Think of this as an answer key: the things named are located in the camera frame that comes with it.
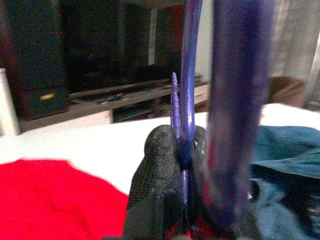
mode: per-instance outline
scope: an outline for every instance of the crumpled fabric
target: crumpled fabric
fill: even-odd
[[[121,236],[127,202],[128,196],[110,183],[64,160],[0,165],[1,240]]]
[[[263,239],[320,239],[320,131],[261,126],[251,176]]]

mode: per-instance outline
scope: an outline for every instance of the red cloth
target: red cloth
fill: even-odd
[[[60,160],[0,165],[0,239],[121,236],[128,196]]]

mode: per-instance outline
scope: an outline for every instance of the blue cloth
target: blue cloth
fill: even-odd
[[[251,176],[263,239],[320,239],[320,131],[261,126]]]

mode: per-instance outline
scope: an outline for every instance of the brown chair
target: brown chair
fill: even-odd
[[[306,83],[301,79],[288,76],[271,77],[268,103],[283,103],[303,107]]]

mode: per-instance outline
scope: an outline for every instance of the wall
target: wall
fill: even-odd
[[[195,73],[209,81],[212,68],[213,0],[203,0],[198,42],[196,48]]]

